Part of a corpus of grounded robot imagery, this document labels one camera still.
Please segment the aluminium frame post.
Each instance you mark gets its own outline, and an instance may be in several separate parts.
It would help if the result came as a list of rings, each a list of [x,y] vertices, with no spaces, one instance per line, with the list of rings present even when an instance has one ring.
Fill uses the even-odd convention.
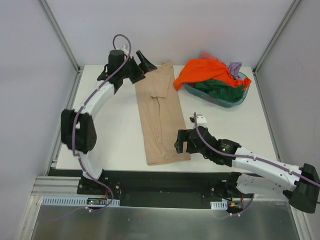
[[[272,49],[278,42],[279,38],[281,37],[282,33],[286,29],[287,25],[291,21],[293,15],[299,8],[303,1],[302,0],[293,0],[288,8],[288,10],[285,12],[282,20],[280,21],[278,27],[276,28],[274,34],[272,35],[270,41],[268,42],[265,50],[263,51],[261,57],[259,58],[257,64],[253,68],[253,75],[256,76],[259,70],[261,69],[263,63],[265,62],[267,56],[271,53]]]
[[[51,10],[51,7],[47,0],[38,0],[38,4],[40,5],[43,13],[45,14],[59,44],[61,45],[64,53],[66,54],[69,62],[71,63],[72,67],[74,68],[76,73],[79,73],[81,71],[81,66],[79,65],[78,61],[75,58],[75,55],[73,54],[71,47],[65,38],[59,23]]]

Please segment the orange t shirt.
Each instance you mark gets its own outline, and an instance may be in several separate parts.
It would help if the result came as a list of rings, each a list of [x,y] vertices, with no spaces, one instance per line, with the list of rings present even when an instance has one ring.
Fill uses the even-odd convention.
[[[244,86],[245,90],[252,83],[248,77],[244,80],[234,79],[228,67],[217,60],[191,59],[181,70],[173,86],[178,91],[184,83],[200,83],[207,80],[217,80],[233,88]]]

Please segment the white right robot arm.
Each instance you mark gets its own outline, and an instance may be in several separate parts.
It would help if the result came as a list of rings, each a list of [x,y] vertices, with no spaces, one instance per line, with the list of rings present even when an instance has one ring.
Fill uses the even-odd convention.
[[[239,194],[283,195],[297,210],[308,214],[316,211],[320,177],[311,164],[297,166],[265,159],[237,142],[216,139],[203,126],[178,130],[174,147],[179,154],[201,154],[217,165],[251,172],[251,175],[230,173],[224,185],[230,197]]]

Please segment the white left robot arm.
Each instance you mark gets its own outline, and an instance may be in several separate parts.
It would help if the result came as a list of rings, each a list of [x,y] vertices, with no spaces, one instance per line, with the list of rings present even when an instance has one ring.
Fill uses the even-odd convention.
[[[82,170],[83,185],[96,195],[109,194],[111,189],[100,179],[103,167],[94,149],[98,140],[94,119],[103,107],[123,85],[125,79],[135,84],[155,71],[152,64],[141,51],[136,52],[137,63],[129,50],[113,49],[108,62],[97,77],[93,89],[86,99],[74,109],[64,109],[60,114],[60,139],[72,152]]]

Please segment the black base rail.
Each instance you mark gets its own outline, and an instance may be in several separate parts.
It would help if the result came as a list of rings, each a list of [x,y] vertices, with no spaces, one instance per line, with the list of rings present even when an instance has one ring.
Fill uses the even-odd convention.
[[[209,209],[212,202],[240,201],[250,194],[227,190],[229,173],[104,170],[99,183],[81,170],[51,169],[50,177],[79,177],[78,195],[119,201],[122,207]]]

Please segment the left aluminium frame post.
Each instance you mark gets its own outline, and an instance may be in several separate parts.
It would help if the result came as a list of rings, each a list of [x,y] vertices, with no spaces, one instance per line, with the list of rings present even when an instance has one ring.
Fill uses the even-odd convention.
[[[78,61],[75,58],[75,55],[73,54],[71,47],[65,38],[59,23],[51,10],[51,7],[47,0],[38,0],[38,4],[40,5],[43,13],[45,14],[59,44],[61,45],[64,53],[66,54],[69,62],[71,63],[72,67],[74,68],[76,73],[79,73],[81,71],[81,66],[79,65]]]

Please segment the right aluminium frame post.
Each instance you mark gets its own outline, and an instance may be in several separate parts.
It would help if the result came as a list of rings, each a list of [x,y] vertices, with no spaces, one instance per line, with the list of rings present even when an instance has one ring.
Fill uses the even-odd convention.
[[[268,42],[265,50],[263,51],[261,57],[259,58],[257,64],[253,68],[253,75],[256,76],[259,70],[261,69],[263,63],[265,62],[267,56],[271,53],[272,49],[278,42],[279,38],[281,37],[282,33],[286,29],[287,25],[291,21],[293,15],[299,8],[303,1],[302,0],[293,0],[288,8],[288,10],[285,12],[282,20],[280,21],[278,27],[276,28],[274,34],[272,35],[270,41]]]

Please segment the lilac t shirt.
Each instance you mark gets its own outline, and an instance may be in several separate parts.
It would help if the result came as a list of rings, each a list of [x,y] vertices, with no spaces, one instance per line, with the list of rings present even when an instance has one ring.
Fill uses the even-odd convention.
[[[234,80],[241,80],[241,77],[239,76],[241,67],[242,62],[230,62],[229,65],[227,65],[227,68],[229,69],[229,72]]]

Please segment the green t shirt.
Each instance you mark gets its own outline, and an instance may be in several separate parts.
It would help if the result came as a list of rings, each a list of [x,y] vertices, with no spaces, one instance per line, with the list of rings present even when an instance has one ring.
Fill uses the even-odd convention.
[[[219,80],[206,80],[203,82],[196,82],[194,87],[208,94],[211,98],[223,100],[230,103],[238,102],[242,99],[245,93],[245,86],[230,86]]]

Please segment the teal plastic laundry basket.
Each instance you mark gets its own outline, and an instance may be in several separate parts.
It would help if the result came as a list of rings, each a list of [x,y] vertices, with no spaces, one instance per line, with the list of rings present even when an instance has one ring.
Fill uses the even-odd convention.
[[[244,102],[252,81],[244,73],[239,72],[238,78],[232,78],[232,82],[237,82],[236,86],[214,78],[185,82],[183,85],[193,96],[224,108],[232,108]]]

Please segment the beige t shirt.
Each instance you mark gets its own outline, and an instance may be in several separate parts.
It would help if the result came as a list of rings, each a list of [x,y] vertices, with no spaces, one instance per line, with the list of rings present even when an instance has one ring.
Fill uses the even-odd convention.
[[[146,73],[135,83],[146,163],[149,166],[184,162],[189,153],[177,153],[178,130],[186,128],[180,98],[174,88],[172,62]]]

